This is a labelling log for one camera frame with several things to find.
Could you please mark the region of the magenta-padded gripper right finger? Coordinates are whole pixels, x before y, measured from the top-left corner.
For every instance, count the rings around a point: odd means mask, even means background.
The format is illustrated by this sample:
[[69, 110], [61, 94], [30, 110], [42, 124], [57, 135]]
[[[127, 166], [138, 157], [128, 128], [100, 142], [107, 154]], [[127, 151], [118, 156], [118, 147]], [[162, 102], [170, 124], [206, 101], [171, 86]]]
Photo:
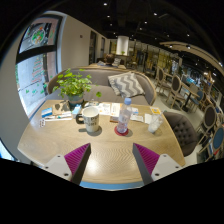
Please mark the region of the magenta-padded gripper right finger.
[[182, 169], [168, 154], [157, 154], [152, 150], [133, 144], [132, 150], [145, 185]]

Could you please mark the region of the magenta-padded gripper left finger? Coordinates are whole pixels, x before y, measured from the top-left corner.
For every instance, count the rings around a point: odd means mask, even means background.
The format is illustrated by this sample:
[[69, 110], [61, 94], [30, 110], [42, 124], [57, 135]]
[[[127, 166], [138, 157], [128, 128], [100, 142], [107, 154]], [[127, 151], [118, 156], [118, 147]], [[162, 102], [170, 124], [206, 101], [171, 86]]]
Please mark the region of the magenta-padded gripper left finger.
[[91, 144], [87, 143], [66, 155], [55, 155], [43, 166], [43, 169], [65, 180], [73, 182], [76, 185], [79, 185], [90, 154]]

